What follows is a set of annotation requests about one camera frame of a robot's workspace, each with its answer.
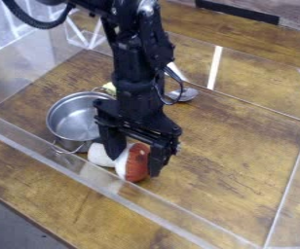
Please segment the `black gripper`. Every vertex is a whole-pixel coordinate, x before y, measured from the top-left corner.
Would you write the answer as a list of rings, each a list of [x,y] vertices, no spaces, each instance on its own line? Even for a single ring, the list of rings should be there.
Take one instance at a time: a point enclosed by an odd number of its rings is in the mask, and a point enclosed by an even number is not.
[[[158,177],[162,168],[177,153],[181,127],[165,114],[164,107],[172,105],[164,98],[164,82],[118,81],[114,85],[114,100],[95,100],[98,110],[95,122],[106,154],[115,160],[126,147],[126,138],[152,144],[148,169]]]

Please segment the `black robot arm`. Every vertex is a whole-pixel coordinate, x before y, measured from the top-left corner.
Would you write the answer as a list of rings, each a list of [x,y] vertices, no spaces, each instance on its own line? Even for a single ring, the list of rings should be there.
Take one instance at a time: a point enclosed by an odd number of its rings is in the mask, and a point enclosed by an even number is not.
[[[93,102],[102,143],[114,160],[131,137],[150,145],[149,174],[156,177],[177,153],[178,124],[166,116],[165,76],[173,72],[176,46],[161,22],[158,0],[37,0],[69,3],[102,20],[114,56],[117,98]]]

